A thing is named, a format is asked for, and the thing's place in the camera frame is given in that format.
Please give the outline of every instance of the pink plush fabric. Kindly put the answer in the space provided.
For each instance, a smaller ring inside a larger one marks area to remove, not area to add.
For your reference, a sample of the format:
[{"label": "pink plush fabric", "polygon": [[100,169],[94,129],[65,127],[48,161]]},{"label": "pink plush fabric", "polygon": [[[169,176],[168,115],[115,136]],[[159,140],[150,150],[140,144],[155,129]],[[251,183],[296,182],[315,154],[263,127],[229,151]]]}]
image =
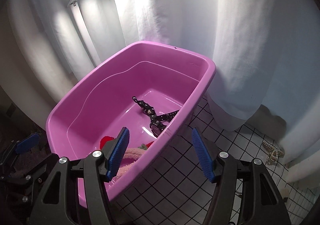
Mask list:
[{"label": "pink plush fabric", "polygon": [[130,169],[130,167],[135,163],[135,161],[138,160],[144,153],[145,153],[144,149],[127,148],[127,150],[124,153],[123,158],[124,159],[132,159],[133,162],[131,164],[127,164],[123,167],[120,167],[117,175],[113,178],[113,181],[117,181],[122,175],[124,175],[125,172],[127,172]]}]

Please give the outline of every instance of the blue ribbed rubber pad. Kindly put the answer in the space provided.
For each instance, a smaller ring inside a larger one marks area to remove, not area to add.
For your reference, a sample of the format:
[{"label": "blue ribbed rubber pad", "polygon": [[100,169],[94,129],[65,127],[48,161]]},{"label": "blue ribbed rubber pad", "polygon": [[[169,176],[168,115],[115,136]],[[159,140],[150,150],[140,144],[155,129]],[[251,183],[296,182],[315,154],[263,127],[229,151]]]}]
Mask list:
[{"label": "blue ribbed rubber pad", "polygon": [[129,129],[126,128],[122,133],[120,139],[118,140],[117,145],[113,149],[113,152],[108,161],[108,172],[106,174],[106,177],[109,180],[115,177],[118,173],[122,158],[129,144],[129,138]]},{"label": "blue ribbed rubber pad", "polygon": [[23,154],[25,152],[28,152],[31,148],[38,145],[40,141],[40,136],[38,133],[34,133],[28,138],[21,141],[17,147],[16,147],[16,153],[17,154]]},{"label": "blue ribbed rubber pad", "polygon": [[192,144],[195,148],[204,176],[212,183],[214,180],[213,160],[211,159],[200,134],[195,128],[192,131]]}]

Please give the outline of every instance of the white curtain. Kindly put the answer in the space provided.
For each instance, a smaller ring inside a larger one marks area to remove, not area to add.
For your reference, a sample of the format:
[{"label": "white curtain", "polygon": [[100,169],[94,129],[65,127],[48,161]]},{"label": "white curtain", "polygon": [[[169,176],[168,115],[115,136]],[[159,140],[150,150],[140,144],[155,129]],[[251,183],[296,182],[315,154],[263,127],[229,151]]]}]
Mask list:
[{"label": "white curtain", "polygon": [[[70,73],[81,80],[96,66],[67,9],[69,1],[10,0],[8,6],[20,49],[55,101],[71,88]],[[280,141],[290,156],[286,161],[299,158],[318,141],[319,129],[313,126],[303,147],[292,143],[302,144],[294,127],[310,131],[303,123],[320,88],[320,12],[313,0],[78,0],[78,4],[102,62],[138,40],[206,55],[217,65],[208,100],[222,128],[238,128],[264,104],[287,122],[287,135]]]}]

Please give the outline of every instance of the pink plastic tub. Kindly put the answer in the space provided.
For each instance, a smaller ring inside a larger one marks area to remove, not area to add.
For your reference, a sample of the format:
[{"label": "pink plastic tub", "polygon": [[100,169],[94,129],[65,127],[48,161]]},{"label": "pink plastic tub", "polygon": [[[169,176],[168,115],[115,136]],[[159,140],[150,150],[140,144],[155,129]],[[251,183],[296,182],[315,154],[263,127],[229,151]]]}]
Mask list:
[{"label": "pink plastic tub", "polygon": [[[215,73],[209,58],[168,45],[136,42],[122,49],[83,78],[50,113],[47,136],[51,151],[70,160],[99,149],[104,136],[130,131],[129,148],[155,141],[115,183],[106,183],[112,201],[141,174],[178,132]],[[152,105],[157,114],[180,110],[158,138],[150,118],[132,100]],[[86,206],[79,180],[79,199]]]}]

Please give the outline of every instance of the silver screw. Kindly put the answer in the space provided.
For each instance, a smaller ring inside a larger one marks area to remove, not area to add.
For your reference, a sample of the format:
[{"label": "silver screw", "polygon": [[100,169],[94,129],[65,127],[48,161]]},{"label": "silver screw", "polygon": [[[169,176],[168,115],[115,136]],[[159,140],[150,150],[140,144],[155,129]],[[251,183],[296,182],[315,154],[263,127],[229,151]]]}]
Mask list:
[{"label": "silver screw", "polygon": [[94,152],[92,153],[92,155],[93,155],[94,157],[99,157],[99,156],[102,155],[102,152],[99,151],[99,150],[97,150],[97,151],[94,151]]},{"label": "silver screw", "polygon": [[64,164],[65,162],[67,162],[67,158],[66,157],[62,157],[59,159],[59,163],[60,164]]},{"label": "silver screw", "polygon": [[227,158],[229,156],[229,154],[227,152],[223,152],[222,151],[222,152],[219,153],[219,156],[222,157],[222,158]]},{"label": "silver screw", "polygon": [[253,160],[253,162],[254,162],[255,164],[257,164],[257,165],[262,164],[261,160],[258,159],[258,158],[255,158],[255,159]]}]

